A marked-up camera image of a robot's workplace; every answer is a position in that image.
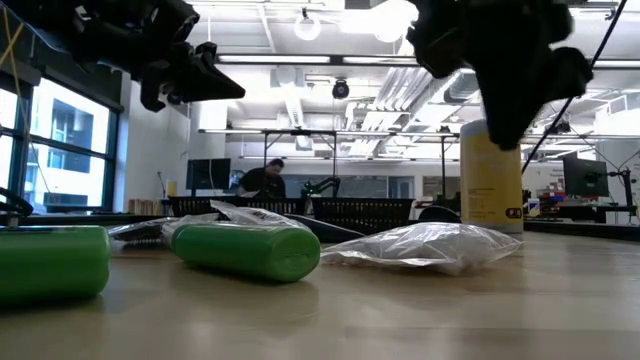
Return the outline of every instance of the monitor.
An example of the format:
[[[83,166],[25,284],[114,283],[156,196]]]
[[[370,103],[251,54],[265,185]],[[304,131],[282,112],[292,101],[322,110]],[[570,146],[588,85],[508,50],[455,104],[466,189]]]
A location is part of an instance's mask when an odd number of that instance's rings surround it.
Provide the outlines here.
[[[609,196],[607,163],[576,158],[562,159],[567,195]]]
[[[229,189],[231,159],[189,160],[187,165],[187,189]]]

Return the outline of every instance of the green bottle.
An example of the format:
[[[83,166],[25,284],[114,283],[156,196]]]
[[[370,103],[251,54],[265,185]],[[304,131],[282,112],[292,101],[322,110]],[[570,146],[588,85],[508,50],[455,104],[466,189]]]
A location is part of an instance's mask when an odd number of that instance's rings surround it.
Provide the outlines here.
[[[110,257],[99,226],[0,228],[0,306],[93,297]]]
[[[275,282],[307,276],[320,261],[320,242],[290,226],[183,225],[173,251],[186,263]]]

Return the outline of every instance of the person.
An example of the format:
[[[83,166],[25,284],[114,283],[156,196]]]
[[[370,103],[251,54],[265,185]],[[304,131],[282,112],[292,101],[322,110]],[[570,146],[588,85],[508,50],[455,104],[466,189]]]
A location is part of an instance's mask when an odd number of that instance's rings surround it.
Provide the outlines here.
[[[280,176],[282,169],[284,161],[273,159],[266,167],[249,170],[240,179],[238,195],[286,198],[284,180]]]

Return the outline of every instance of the window frame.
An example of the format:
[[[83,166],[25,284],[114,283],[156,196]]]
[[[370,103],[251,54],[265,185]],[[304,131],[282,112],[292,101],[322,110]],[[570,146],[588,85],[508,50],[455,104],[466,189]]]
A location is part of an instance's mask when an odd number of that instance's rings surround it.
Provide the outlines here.
[[[33,103],[33,90],[34,87],[24,81],[20,81],[20,96],[18,102],[16,102],[16,119],[13,129],[4,128],[2,130],[2,136],[8,136],[13,139],[13,148],[11,153],[10,168],[9,168],[9,186],[8,190],[25,195],[25,181],[26,173],[28,170],[27,160],[29,158],[30,144],[26,139],[30,139],[33,144],[40,144],[48,146],[51,149],[64,150],[70,153],[86,155],[89,157],[100,158],[104,160],[104,178],[102,183],[102,206],[98,207],[103,211],[113,210],[113,197],[115,188],[115,168],[116,168],[116,156],[117,156],[117,138],[118,138],[118,123],[120,121],[120,110],[109,106],[97,100],[95,97],[87,96],[81,92],[78,92],[75,88],[67,86],[54,78],[45,76],[43,79],[49,80],[59,86],[75,92],[76,94],[83,96],[91,101],[94,101],[109,110],[109,123],[107,128],[107,144],[105,153],[96,152],[90,149],[86,149],[80,146],[67,144],[65,142],[47,139],[38,135],[31,135],[30,129],[26,127],[23,121],[22,109],[27,114],[27,119],[31,122],[31,112]],[[0,72],[0,89],[12,92],[17,95],[15,89],[15,82],[13,76]],[[23,102],[24,106],[20,106],[19,101]]]

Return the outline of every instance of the table surface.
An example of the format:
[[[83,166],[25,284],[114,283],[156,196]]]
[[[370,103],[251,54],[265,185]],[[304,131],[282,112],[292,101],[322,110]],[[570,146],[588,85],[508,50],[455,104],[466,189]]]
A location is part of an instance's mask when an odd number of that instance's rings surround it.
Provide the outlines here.
[[[321,266],[279,287],[117,251],[99,298],[0,314],[0,359],[640,357],[640,247],[524,238],[473,276]]]

